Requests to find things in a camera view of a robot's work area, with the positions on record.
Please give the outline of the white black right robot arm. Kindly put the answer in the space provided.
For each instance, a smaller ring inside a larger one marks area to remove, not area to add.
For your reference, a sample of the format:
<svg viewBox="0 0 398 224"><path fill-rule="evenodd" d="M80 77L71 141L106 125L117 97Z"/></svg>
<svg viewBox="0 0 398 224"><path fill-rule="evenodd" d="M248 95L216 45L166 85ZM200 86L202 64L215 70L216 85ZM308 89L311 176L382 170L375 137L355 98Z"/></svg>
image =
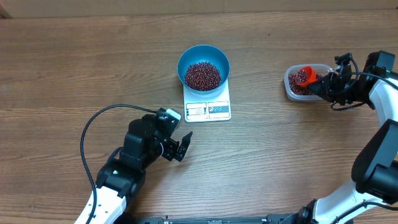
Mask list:
<svg viewBox="0 0 398 224"><path fill-rule="evenodd" d="M338 68L307 85L309 92L340 111L368 105L380 128L358 154L351 179L327 197L311 201L283 223L352 223L375 207L396 211L397 203L397 73L394 54L368 55L359 70L352 54L335 57Z"/></svg>

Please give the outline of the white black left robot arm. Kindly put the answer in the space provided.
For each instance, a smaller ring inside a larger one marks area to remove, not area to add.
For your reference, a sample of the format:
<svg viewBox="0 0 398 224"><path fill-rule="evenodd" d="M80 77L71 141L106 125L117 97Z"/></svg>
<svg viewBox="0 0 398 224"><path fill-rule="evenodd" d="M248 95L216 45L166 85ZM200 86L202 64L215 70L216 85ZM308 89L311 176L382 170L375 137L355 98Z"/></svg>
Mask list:
<svg viewBox="0 0 398 224"><path fill-rule="evenodd" d="M191 133L181 141L171 138L181 114L173 109L145 110L145 115L129 123L124 144L115 149L97 177L88 175L92 192L77 223L136 223L126 212L146 180L146 169L159 157L182 161Z"/></svg>

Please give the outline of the orange plastic measuring scoop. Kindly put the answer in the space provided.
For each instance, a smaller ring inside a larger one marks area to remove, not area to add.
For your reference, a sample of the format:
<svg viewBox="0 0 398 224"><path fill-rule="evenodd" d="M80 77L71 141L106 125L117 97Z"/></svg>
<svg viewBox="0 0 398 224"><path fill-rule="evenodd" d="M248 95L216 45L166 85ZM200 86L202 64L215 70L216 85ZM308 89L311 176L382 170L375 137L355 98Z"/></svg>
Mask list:
<svg viewBox="0 0 398 224"><path fill-rule="evenodd" d="M306 88L309 84L315 83L318 78L316 71L311 66L306 66L299 70L294 80L298 86Z"/></svg>

